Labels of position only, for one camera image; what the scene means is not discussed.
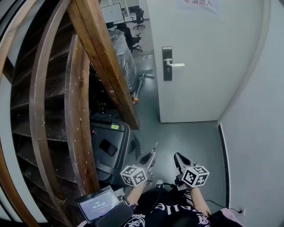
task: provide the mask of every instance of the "tablet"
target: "tablet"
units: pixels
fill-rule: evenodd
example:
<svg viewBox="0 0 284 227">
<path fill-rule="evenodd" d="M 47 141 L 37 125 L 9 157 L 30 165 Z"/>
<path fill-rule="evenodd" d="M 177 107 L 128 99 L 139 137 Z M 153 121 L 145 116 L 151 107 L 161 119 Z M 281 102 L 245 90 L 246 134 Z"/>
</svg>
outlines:
<svg viewBox="0 0 284 227">
<path fill-rule="evenodd" d="M 119 205 L 119 200 L 110 186 L 97 193 L 76 199 L 76 202 L 88 223 L 93 223 Z"/>
</svg>

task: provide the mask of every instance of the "plastic wrap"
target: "plastic wrap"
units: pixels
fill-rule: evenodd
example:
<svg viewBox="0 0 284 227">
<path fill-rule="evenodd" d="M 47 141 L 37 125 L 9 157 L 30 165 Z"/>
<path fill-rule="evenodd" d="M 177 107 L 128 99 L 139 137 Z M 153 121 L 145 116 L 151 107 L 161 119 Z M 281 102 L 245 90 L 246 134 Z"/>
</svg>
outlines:
<svg viewBox="0 0 284 227">
<path fill-rule="evenodd" d="M 127 46 L 124 32 L 114 29 L 113 31 L 109 31 L 109 34 L 129 91 L 135 91 L 138 83 L 137 69 L 133 56 Z"/>
</svg>

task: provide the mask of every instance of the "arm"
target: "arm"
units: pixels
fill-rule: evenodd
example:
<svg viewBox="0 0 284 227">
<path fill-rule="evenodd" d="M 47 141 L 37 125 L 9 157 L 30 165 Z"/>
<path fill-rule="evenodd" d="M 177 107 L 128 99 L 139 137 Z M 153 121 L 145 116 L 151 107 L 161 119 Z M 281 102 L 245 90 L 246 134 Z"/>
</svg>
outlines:
<svg viewBox="0 0 284 227">
<path fill-rule="evenodd" d="M 142 191 L 144 190 L 146 184 L 147 184 L 147 182 L 144 182 L 141 185 L 132 189 L 131 193 L 127 197 L 130 204 L 138 205 L 138 200 L 139 200 L 139 198 L 142 194 Z"/>
<path fill-rule="evenodd" d="M 207 217 L 211 215 L 211 211 L 209 207 L 207 206 L 199 188 L 192 188 L 190 191 L 190 195 L 191 195 L 193 205 L 196 209 L 201 211 Z"/>
</svg>

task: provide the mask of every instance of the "door handle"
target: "door handle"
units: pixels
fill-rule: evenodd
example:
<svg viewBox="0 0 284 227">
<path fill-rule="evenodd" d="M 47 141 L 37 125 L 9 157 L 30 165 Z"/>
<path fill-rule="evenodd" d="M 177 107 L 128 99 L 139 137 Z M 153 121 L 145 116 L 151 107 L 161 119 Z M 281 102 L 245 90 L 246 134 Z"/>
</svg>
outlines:
<svg viewBox="0 0 284 227">
<path fill-rule="evenodd" d="M 185 67 L 184 63 L 174 63 L 174 64 L 171 64 L 170 61 L 172 61 L 172 59 L 164 59 L 164 61 L 166 61 L 168 66 L 172 66 L 172 67 Z"/>
<path fill-rule="evenodd" d="M 184 67 L 184 63 L 173 63 L 173 48 L 162 47 L 163 66 L 164 66 L 164 81 L 173 80 L 173 67 Z"/>
</svg>

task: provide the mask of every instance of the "office chair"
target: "office chair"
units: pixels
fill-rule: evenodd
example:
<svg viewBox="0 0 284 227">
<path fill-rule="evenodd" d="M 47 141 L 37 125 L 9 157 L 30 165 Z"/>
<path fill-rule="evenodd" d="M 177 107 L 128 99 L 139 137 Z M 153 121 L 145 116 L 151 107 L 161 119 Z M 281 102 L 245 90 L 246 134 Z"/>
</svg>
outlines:
<svg viewBox="0 0 284 227">
<path fill-rule="evenodd" d="M 135 44 L 139 43 L 139 41 L 141 39 L 141 37 L 140 37 L 141 33 L 138 33 L 137 35 L 135 35 L 136 37 L 132 37 L 132 34 L 130 32 L 130 28 L 127 27 L 127 25 L 125 23 L 119 23 L 117 25 L 117 29 L 124 32 L 125 40 L 126 40 L 126 43 L 128 45 L 129 50 L 131 51 L 131 53 L 132 53 L 133 50 L 138 50 L 138 51 L 143 52 L 143 50 L 141 50 L 140 45 L 135 46 Z"/>
<path fill-rule="evenodd" d="M 136 23 L 137 25 L 133 27 L 133 29 L 136 27 L 137 29 L 139 29 L 139 27 L 145 27 L 144 24 L 142 24 L 144 22 L 144 18 L 143 18 L 143 15 L 144 15 L 144 11 L 143 10 L 137 10 L 135 12 L 136 14 L 136 20 L 134 20 L 133 18 L 134 17 L 131 17 L 132 18 L 132 23 Z"/>
</svg>

